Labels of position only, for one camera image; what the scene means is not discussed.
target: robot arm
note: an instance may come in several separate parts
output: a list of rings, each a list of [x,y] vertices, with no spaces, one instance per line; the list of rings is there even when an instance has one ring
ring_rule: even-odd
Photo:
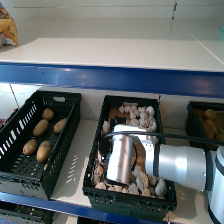
[[[114,135],[107,179],[129,184],[133,143],[142,143],[146,150],[146,174],[177,182],[196,190],[207,190],[209,215],[213,223],[224,223],[224,147],[217,149],[216,158],[212,152],[201,148],[175,147],[155,144],[146,129],[116,125],[114,132],[134,131],[139,134]]]

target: black cable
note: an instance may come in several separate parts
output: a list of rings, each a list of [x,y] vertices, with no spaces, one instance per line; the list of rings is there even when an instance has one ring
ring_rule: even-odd
[[[135,166],[136,166],[136,164],[137,164],[137,158],[138,158],[137,148],[136,148],[135,144],[133,144],[133,146],[134,146],[134,148],[135,148],[135,154],[136,154],[136,157],[135,157],[135,161],[134,161],[134,163],[133,163],[133,165],[132,165],[132,167],[131,167],[131,171],[134,171]]]
[[[147,136],[158,136],[163,138],[176,138],[206,144],[214,144],[219,146],[224,146],[224,142],[209,140],[205,138],[193,137],[193,136],[183,136],[183,135],[174,135],[174,134],[165,134],[162,132],[141,132],[141,131],[120,131],[120,132],[112,132],[104,136],[104,138],[110,138],[114,135],[147,135]]]

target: white shelf surface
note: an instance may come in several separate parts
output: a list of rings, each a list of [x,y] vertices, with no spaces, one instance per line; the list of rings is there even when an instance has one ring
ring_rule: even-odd
[[[52,224],[76,224],[77,221],[78,217],[76,216],[55,213]]]
[[[223,20],[195,21],[17,19],[19,44],[0,62],[224,71]]]
[[[51,199],[91,208],[88,197],[83,195],[82,185],[97,123],[94,120],[80,121]],[[164,132],[185,135],[185,131],[180,129],[165,128]],[[166,139],[166,143],[176,146],[188,145],[186,141],[173,139]],[[185,188],[179,184],[175,185],[177,209],[174,212],[169,212],[164,221],[169,220],[179,224],[212,224],[207,212],[206,192]],[[64,219],[64,217],[65,215],[61,214],[57,219]]]

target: shelf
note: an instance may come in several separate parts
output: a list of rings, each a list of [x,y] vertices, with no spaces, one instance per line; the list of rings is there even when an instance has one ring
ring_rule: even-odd
[[[16,224],[14,222],[8,222],[0,217],[0,224]]]
[[[97,123],[93,120],[80,121],[50,201],[2,192],[0,192],[0,200],[107,222],[154,224],[155,222],[152,221],[93,210],[88,197],[83,195],[82,183]],[[185,134],[185,131],[180,129],[164,129],[164,131]],[[166,142],[176,146],[188,145],[188,142],[181,140],[166,139]],[[169,212],[164,221],[170,220],[179,224],[211,223],[207,212],[206,192],[199,192],[176,184],[176,193],[177,209],[174,212]]]
[[[55,213],[52,224],[77,224],[78,217]]]
[[[0,50],[0,82],[224,98],[222,23],[18,19],[19,45]]]

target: white wall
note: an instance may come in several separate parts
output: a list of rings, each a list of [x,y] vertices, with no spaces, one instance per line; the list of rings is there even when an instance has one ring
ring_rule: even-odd
[[[15,19],[172,18],[175,0],[1,0]],[[176,18],[223,18],[223,0],[177,0]]]
[[[23,105],[25,100],[31,96],[33,92],[39,89],[38,86],[15,85],[15,84],[12,85],[12,88],[20,107]],[[150,93],[133,93],[133,92],[120,92],[120,91],[107,91],[107,90],[60,88],[60,87],[41,87],[39,90],[81,93],[82,94],[81,118],[94,119],[94,120],[98,120],[100,116],[100,110],[105,95],[159,99],[159,94],[150,94]],[[190,101],[224,103],[224,99],[161,95],[160,112],[163,126],[185,129],[188,113],[187,105],[189,104]]]
[[[18,108],[9,84],[0,83],[0,119],[7,119]]]

